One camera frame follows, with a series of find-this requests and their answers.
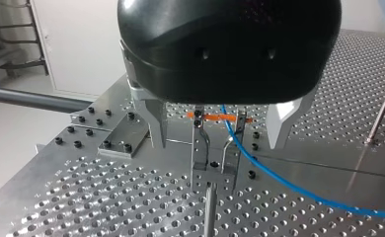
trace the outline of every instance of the metal bracket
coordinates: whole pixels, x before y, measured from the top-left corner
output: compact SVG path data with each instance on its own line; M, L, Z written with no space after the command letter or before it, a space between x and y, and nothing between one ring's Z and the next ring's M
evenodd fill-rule
M153 147L165 148L168 126L166 104L143 88L132 85L130 80L128 85L135 109L149 124Z
M147 132L147 122L141 116L127 113L98 151L117 158L132 158Z
M271 149L285 146L291 127L310 109L317 90L316 86L307 95L295 101L269 105L266 125Z
M240 150L229 137L223 149L222 162L208 161L209 138L203 129L204 109L196 106L194 111L192 131L192 190L205 192L208 181L217 185L217 192L231 195L236 188L236 178L239 167ZM246 113L239 112L236 123L236 135L243 139Z

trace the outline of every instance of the black metal rod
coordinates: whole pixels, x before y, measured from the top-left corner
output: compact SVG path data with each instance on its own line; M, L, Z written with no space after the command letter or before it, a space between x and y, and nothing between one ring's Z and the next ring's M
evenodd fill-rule
M6 89L0 89L0 103L62 113L75 113L83 111L92 104L92 102L89 101Z
M7 63L7 64L0 66L0 69L16 70L16 69L35 67L35 66L44 66L44 61L37 60L37 61L31 61L31 62L26 62L26 63L22 63L22 64Z
M33 23L29 24L18 24L18 25L7 25L7 26L0 26L0 29L9 29L9 28L23 28L23 27L33 27Z

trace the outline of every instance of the floor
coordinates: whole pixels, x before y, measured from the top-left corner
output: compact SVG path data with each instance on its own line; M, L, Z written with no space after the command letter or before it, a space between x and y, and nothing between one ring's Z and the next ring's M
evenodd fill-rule
M2 87L64 96L53 92L48 77L37 74L23 75ZM0 188L37 154L36 144L47 144L69 123L68 114L0 104Z

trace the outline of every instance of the metal clamp block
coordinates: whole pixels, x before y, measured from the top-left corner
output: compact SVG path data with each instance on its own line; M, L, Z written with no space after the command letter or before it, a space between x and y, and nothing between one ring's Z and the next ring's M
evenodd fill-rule
M135 113L127 113L99 147L99 153L132 158L148 132L147 122Z

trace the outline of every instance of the black screw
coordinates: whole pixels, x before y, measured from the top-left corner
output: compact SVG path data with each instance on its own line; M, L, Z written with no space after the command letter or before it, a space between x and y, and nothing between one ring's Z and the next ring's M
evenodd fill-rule
M257 177L257 173L255 173L255 171L253 170L250 170L248 172L248 177L251 179L251 180L255 180L255 177Z
M103 142L103 145L104 145L104 147L106 147L106 148L112 147L112 144L111 144L108 140L105 140L105 141Z
M74 142L73 142L73 145L74 145L76 148L81 148L82 142L81 142L81 141L74 141Z
M252 149L253 150L258 150L258 144L257 143L252 143Z
M60 145L61 143L63 143L63 139L61 137L56 137L54 138L54 142L56 142L57 145Z
M92 135L94 134L94 131L92 131L92 129L87 129L87 130L85 131L85 133L86 133L87 135L89 135L89 136L92 136Z
M202 115L201 111L194 111L193 113L196 117L200 117Z
M194 125L194 126L200 126L200 125L201 125L201 121L200 121L200 120L195 120L195 121L193 122L193 125Z
M260 133L257 132L257 131L254 131L254 134L252 134L252 136L253 136L255 139L258 139L258 138L260 138Z
M125 143L123 146L122 146L122 149L124 150L125 153L131 153L131 145L129 143Z
M134 113L133 112L127 113L127 116L128 116L129 120L134 120Z
M68 126L66 129L67 129L67 131L69 131L70 133L72 133L72 132L75 131L75 127L73 127L73 126Z
M210 166L213 167L213 168L217 168L218 167L218 163L213 161L210 163Z

